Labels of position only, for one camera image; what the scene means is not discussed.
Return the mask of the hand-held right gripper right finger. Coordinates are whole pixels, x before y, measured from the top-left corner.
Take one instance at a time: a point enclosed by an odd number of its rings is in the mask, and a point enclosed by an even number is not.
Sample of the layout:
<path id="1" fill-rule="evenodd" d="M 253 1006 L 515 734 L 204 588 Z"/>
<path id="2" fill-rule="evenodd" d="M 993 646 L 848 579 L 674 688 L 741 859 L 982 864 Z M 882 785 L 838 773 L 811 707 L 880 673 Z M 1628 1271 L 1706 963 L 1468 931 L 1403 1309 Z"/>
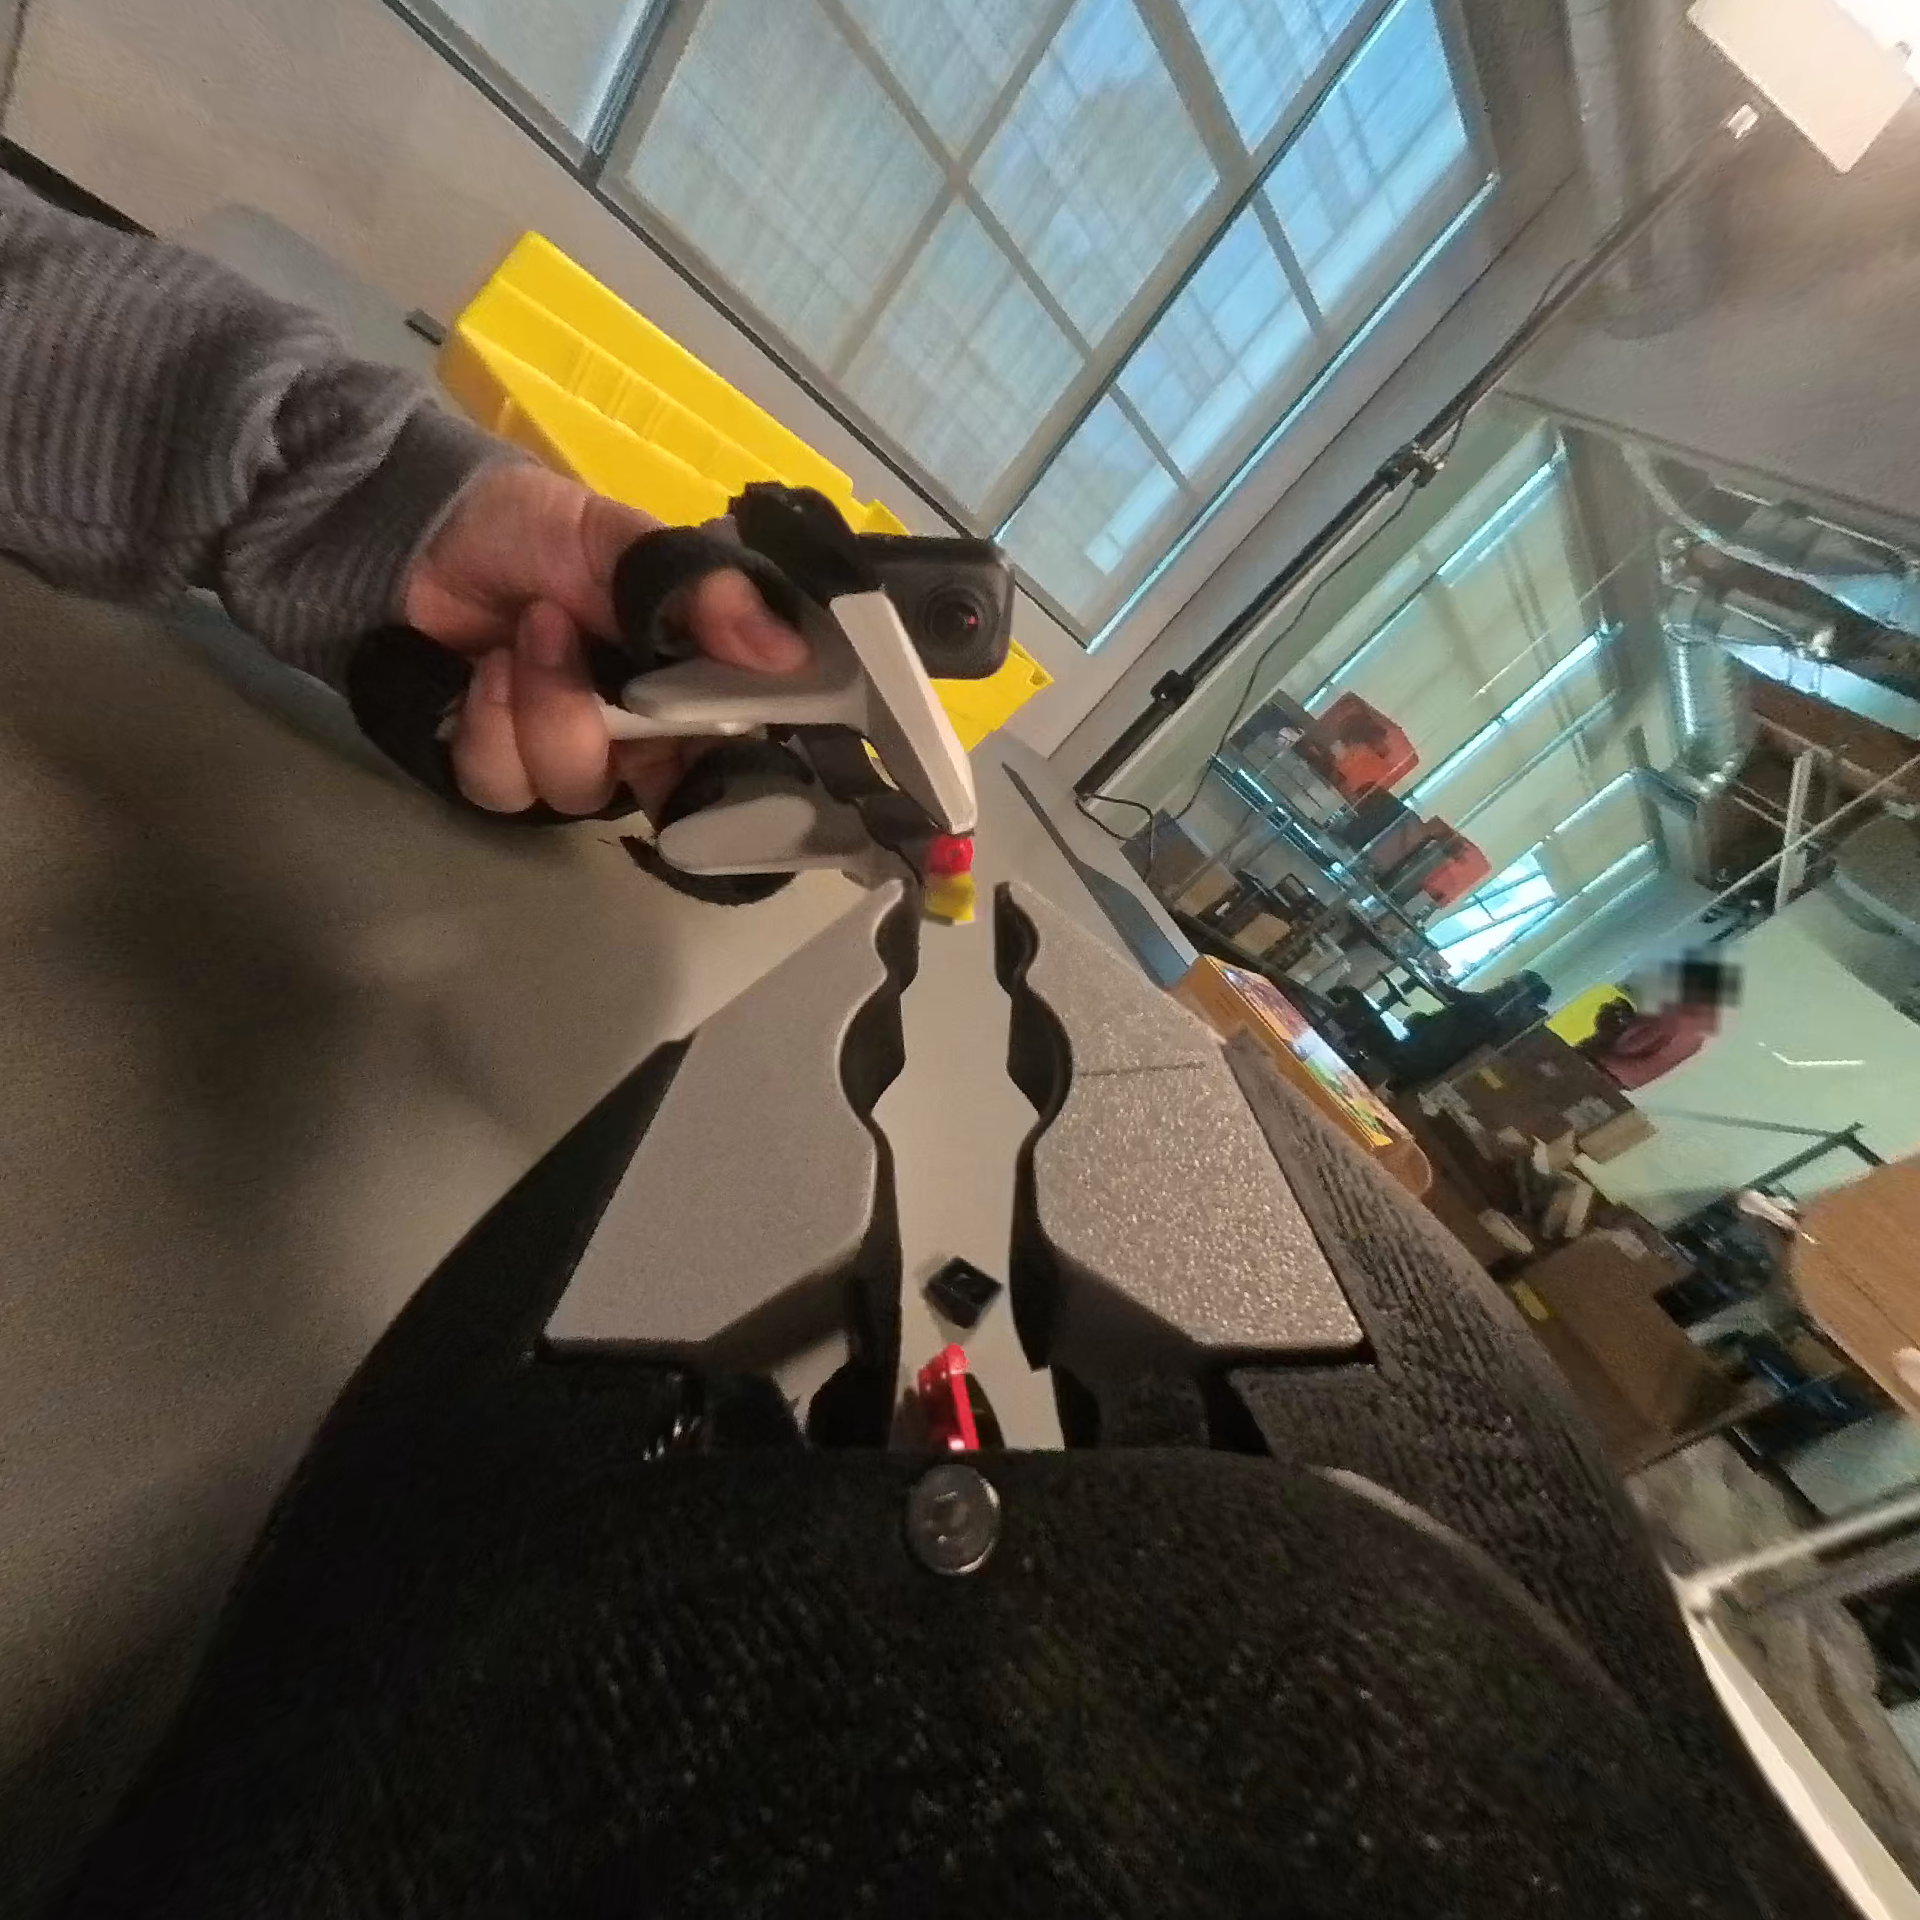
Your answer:
<path id="1" fill-rule="evenodd" d="M 1072 913 L 1001 884 L 1005 1069 L 1034 1108 L 1009 1288 L 1070 1448 L 1128 1407 L 1209 1414 L 1234 1374 L 1326 1368 L 1369 1340 L 1220 1038 Z"/>

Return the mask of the yellow plastic bin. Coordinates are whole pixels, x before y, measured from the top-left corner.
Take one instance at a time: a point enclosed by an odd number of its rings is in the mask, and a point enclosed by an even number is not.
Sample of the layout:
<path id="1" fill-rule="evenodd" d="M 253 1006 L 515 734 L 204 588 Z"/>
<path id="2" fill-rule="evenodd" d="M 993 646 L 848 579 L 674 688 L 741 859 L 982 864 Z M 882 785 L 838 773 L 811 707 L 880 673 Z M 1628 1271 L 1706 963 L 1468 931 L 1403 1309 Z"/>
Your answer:
<path id="1" fill-rule="evenodd" d="M 436 375 L 475 425 L 664 525 L 722 520 L 748 484 L 787 484 L 824 493 L 858 535 L 906 535 L 880 499 L 537 231 L 450 319 Z"/>

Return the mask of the metal storage shelf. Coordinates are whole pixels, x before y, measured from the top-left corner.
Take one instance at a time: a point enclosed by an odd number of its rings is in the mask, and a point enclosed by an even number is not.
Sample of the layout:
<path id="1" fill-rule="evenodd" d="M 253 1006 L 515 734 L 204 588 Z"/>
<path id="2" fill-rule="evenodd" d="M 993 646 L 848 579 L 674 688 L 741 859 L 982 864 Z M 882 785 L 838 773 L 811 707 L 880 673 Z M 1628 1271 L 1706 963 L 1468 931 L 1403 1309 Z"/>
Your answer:
<path id="1" fill-rule="evenodd" d="M 1449 995 L 1459 967 L 1434 933 L 1493 864 L 1402 798 L 1418 767 L 1409 734 L 1354 693 L 1323 710 L 1288 693 L 1259 703 L 1206 767 L 1240 813 L 1217 852 L 1230 887 L 1195 916 L 1300 983 L 1403 969 Z"/>

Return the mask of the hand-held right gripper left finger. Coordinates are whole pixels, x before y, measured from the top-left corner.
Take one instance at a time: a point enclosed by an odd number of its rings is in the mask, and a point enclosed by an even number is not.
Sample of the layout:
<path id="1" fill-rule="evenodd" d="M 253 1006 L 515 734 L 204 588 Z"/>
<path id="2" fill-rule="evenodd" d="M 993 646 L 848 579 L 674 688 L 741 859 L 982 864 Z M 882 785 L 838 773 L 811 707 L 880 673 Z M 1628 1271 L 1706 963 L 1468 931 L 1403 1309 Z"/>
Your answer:
<path id="1" fill-rule="evenodd" d="M 890 1443 L 904 1256 L 875 1111 L 918 958 L 918 894 L 888 879 L 698 1029 L 545 1325 L 558 1360 L 780 1384 L 837 1357 L 808 1435 Z"/>

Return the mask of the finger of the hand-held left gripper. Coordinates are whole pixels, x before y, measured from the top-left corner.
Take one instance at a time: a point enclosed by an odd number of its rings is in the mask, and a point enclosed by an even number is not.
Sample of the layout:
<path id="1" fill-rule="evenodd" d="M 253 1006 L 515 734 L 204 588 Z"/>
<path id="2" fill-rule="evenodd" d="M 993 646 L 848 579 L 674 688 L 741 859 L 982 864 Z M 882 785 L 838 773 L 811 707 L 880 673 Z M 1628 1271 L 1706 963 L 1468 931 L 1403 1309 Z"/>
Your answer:
<path id="1" fill-rule="evenodd" d="M 838 729 L 939 832 L 977 828 L 971 761 L 906 623 L 882 591 L 801 601 L 808 661 L 763 673 L 708 656 L 652 668 L 613 703 L 614 741 L 748 739 Z"/>
<path id="2" fill-rule="evenodd" d="M 661 824 L 656 849 L 698 879 L 844 872 L 874 884 L 914 867 L 923 812 L 890 784 L 848 800 L 788 775 L 741 775 L 713 804 Z"/>

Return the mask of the wooden book stand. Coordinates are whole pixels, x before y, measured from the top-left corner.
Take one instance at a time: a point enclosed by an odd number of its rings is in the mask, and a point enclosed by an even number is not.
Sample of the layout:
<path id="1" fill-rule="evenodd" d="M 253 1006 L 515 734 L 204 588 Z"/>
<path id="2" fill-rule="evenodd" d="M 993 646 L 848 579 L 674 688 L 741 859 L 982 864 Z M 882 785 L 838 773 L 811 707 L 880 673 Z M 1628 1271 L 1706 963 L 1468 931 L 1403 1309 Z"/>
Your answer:
<path id="1" fill-rule="evenodd" d="M 1780 1367 L 1634 1480 L 1720 1702 L 1864 1916 L 1916 1916 L 1916 1159 L 1745 1190 Z"/>

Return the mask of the black light stand pole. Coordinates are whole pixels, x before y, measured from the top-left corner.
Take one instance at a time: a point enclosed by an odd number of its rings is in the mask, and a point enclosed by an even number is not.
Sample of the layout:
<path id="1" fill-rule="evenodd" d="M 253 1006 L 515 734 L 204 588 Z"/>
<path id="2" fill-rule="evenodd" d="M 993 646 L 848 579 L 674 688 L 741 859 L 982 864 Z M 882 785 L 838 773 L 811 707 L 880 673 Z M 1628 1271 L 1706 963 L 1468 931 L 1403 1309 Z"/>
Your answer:
<path id="1" fill-rule="evenodd" d="M 1608 225 L 1584 256 L 1549 276 L 1534 305 L 1502 336 L 1499 348 L 1421 425 L 1400 446 L 1392 446 L 1339 509 L 1225 621 L 1193 661 L 1158 676 L 1138 713 L 1074 779 L 1074 803 L 1109 804 L 1113 779 L 1185 713 L 1195 693 L 1252 637 L 1265 619 L 1344 567 L 1381 531 L 1388 509 L 1402 509 L 1426 492 L 1446 467 L 1462 425 L 1493 397 L 1529 350 L 1569 318 L 1670 208 L 1729 166 L 1761 129 L 1763 117 L 1764 110 L 1756 102 L 1731 110 L 1652 191 Z"/>

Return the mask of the colourful toy set box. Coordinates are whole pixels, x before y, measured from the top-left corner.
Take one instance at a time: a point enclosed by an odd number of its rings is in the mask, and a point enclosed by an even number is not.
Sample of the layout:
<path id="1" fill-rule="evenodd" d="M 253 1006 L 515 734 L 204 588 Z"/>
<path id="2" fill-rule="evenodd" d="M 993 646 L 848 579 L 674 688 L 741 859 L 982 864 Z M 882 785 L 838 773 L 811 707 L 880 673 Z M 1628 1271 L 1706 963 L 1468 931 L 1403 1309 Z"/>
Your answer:
<path id="1" fill-rule="evenodd" d="M 1426 1199 L 1434 1168 L 1405 1123 L 1390 1111 L 1305 1009 L 1267 975 L 1195 958 L 1169 995 L 1217 1032 L 1249 1039 L 1339 1134 L 1371 1157 L 1405 1193 Z"/>

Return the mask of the person's left hand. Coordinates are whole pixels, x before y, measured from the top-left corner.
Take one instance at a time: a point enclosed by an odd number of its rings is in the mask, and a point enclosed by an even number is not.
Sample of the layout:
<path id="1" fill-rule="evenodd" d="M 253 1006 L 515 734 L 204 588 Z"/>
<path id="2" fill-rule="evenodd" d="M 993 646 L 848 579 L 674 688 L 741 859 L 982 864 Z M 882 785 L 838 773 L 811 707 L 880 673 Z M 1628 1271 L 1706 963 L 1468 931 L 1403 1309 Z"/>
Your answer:
<path id="1" fill-rule="evenodd" d="M 654 528 L 565 476 L 493 464 L 419 550 L 401 619 L 475 659 L 449 734 L 468 803 L 585 817 L 626 792 L 654 808 L 699 759 L 688 735 L 613 739 L 587 662 L 587 637 L 614 636 L 614 567 Z"/>

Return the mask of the red toy brick piece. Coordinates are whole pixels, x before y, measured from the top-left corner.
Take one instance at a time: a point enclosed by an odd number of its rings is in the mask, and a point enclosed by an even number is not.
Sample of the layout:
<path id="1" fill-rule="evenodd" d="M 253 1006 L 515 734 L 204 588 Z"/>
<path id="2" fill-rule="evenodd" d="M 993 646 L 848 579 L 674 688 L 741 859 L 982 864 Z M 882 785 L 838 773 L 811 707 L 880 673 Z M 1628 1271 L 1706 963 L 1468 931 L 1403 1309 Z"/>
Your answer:
<path id="1" fill-rule="evenodd" d="M 955 1340 L 913 1374 L 897 1409 L 897 1439 L 908 1448 L 978 1453 L 997 1445 L 997 1431 L 993 1401 Z"/>

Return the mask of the person's left forearm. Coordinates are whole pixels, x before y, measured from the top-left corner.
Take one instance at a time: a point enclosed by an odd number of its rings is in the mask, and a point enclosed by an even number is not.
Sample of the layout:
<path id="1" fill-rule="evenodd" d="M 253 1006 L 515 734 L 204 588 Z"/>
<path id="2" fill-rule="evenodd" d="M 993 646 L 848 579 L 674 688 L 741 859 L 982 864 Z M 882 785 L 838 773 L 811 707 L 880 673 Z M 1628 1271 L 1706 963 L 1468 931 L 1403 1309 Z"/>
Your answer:
<path id="1" fill-rule="evenodd" d="M 342 685 L 460 496 L 512 461 L 305 305 L 5 177 L 3 549 L 42 579 L 208 591 Z"/>

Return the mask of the white light panel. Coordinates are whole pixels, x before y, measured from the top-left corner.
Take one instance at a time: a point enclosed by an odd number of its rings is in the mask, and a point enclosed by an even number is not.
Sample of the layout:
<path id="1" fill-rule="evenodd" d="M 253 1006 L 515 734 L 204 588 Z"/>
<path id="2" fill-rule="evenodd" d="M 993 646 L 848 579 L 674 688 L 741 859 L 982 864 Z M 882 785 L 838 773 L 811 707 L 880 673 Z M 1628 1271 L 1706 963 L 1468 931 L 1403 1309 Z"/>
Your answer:
<path id="1" fill-rule="evenodd" d="M 1916 102 L 1916 1 L 1692 1 L 1686 17 L 1840 175 Z"/>

